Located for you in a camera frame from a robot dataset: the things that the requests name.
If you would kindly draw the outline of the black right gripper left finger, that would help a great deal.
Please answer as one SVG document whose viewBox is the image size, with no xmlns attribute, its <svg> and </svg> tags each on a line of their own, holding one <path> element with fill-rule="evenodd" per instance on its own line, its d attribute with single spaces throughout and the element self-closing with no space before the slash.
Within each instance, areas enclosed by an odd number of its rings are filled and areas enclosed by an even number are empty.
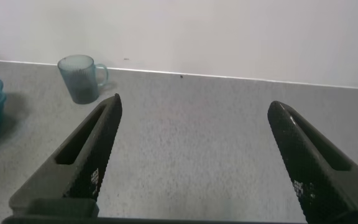
<svg viewBox="0 0 358 224">
<path fill-rule="evenodd" d="M 13 214 L 36 199 L 97 200 L 121 117 L 119 94 L 100 102 L 9 199 Z"/>
</svg>

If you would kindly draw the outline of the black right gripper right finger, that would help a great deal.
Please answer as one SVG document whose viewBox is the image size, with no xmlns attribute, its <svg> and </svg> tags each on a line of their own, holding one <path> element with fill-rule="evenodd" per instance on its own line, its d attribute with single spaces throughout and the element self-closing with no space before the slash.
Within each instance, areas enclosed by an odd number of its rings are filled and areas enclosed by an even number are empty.
<svg viewBox="0 0 358 224">
<path fill-rule="evenodd" d="M 358 223 L 358 165 L 292 107 L 268 122 L 308 223 Z"/>
</svg>

